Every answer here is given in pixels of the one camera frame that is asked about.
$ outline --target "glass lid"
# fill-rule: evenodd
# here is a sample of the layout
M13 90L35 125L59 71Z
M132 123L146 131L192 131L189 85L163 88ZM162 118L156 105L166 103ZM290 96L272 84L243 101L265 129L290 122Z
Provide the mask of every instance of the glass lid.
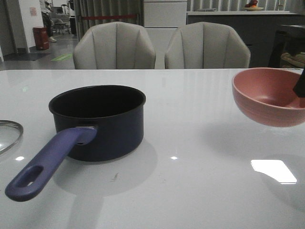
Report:
M0 155L12 148L21 138L23 127L16 122L0 120Z

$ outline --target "white table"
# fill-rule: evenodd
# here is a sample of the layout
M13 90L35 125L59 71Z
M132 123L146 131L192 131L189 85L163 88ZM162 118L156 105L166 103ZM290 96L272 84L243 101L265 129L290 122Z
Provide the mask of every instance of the white table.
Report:
M23 139L0 155L0 228L305 228L305 125L276 128L245 117L232 96L238 71L0 72L0 118L24 127ZM37 197L7 198L6 185L55 134L50 99L100 84L146 94L140 146L109 162L66 158ZM280 161L296 182L252 167Z

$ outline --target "chair backrest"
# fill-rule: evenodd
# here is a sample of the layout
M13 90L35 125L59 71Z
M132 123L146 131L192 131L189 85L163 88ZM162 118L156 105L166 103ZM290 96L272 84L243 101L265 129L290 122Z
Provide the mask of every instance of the chair backrest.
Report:
M155 59L145 28L125 22L92 26L73 52L75 69L153 69Z
M165 53L166 69L248 68L250 51L230 26L198 22L179 27Z

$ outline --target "saucepan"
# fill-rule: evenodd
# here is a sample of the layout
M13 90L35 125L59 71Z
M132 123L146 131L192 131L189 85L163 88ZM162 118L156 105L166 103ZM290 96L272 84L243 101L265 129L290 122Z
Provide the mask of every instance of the saucepan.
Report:
M81 161L106 161L133 151L143 139L141 91L120 85L73 89L49 103L57 134L8 184L15 201L37 196L68 155Z

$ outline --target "pan handle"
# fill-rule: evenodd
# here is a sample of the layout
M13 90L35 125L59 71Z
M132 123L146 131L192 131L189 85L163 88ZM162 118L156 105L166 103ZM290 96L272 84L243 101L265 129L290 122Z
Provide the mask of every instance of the pan handle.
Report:
M8 184L5 194L18 202L37 196L73 146L89 143L96 133L94 127L75 127L58 132Z

